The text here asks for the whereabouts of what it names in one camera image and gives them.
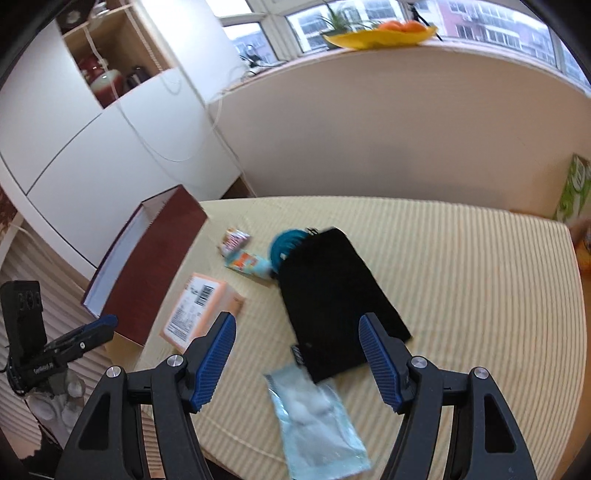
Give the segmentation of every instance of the striped tablecloth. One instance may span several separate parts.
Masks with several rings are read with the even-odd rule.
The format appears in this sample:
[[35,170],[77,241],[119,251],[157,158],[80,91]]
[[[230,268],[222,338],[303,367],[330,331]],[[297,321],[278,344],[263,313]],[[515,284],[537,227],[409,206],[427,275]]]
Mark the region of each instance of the striped tablecloth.
[[[280,430],[263,374],[292,361],[295,341],[277,286],[223,266],[224,231],[252,235],[266,255],[289,228],[347,234],[413,334],[407,345],[440,368],[487,367],[512,408],[538,478],[553,476],[583,386],[586,325],[568,230],[504,211],[396,199],[288,197],[204,202],[209,216],[187,254],[137,365],[173,352],[158,333],[193,272],[228,281],[246,297],[238,335],[213,401],[193,416],[203,448],[245,480],[287,479]],[[382,403],[367,366],[336,378],[378,479],[401,417]],[[431,479],[443,475],[452,423],[445,407]]]

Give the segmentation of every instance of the striped curtain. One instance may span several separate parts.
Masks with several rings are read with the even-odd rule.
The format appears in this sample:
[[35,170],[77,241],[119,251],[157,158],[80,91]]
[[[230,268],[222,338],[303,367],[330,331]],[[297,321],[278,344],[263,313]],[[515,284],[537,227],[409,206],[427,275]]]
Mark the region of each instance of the striped curtain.
[[[93,320],[80,305],[86,282],[77,278],[70,267],[26,223],[22,226],[31,236],[18,232],[0,267],[0,284],[9,280],[37,280],[41,285],[43,319],[48,340]],[[0,317],[0,365],[6,364],[8,338],[4,319]],[[94,390],[105,370],[111,366],[104,346],[94,349],[70,364],[70,368],[86,383],[86,395]],[[144,440],[150,471],[153,477],[164,476],[154,422],[142,414]],[[0,426],[7,433],[39,445],[41,434],[37,421],[25,403],[17,397],[6,379],[0,375]]]

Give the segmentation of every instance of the cabinet door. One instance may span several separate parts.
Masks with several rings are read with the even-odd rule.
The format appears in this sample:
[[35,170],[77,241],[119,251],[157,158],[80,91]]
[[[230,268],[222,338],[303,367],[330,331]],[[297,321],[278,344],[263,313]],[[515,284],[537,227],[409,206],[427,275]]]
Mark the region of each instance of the cabinet door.
[[0,90],[0,154],[23,191],[101,112],[57,24],[49,24]]
[[220,198],[240,175],[233,154],[212,131],[205,108],[178,69],[137,86],[120,103],[154,158],[197,200]]
[[205,102],[246,71],[206,0],[142,0],[141,8]]
[[108,108],[52,162],[28,197],[95,267],[139,203],[177,184],[117,108]]

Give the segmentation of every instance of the wooden shelf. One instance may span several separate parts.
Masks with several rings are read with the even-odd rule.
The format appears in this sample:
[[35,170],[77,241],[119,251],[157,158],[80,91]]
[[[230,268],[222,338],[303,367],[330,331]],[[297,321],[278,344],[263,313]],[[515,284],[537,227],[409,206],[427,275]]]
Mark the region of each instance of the wooden shelf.
[[168,70],[170,64],[138,19],[133,5],[110,10],[98,19],[85,22],[65,33],[63,39],[76,63],[92,55],[92,49],[85,34],[85,27],[87,27],[97,50],[109,62],[110,69],[119,70],[125,77],[132,72],[135,66],[139,65],[145,67],[152,77],[159,74],[160,71],[156,63],[135,31],[128,14],[135,20],[160,66],[164,70]]

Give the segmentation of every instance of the black cloth bag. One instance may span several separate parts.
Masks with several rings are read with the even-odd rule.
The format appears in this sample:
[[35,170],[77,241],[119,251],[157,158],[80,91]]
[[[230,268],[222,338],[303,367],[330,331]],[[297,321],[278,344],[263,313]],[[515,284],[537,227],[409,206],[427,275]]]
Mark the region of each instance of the black cloth bag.
[[279,287],[298,345],[314,382],[364,364],[359,319],[375,313],[390,336],[406,342],[406,325],[347,236],[336,228],[311,235],[278,272]]

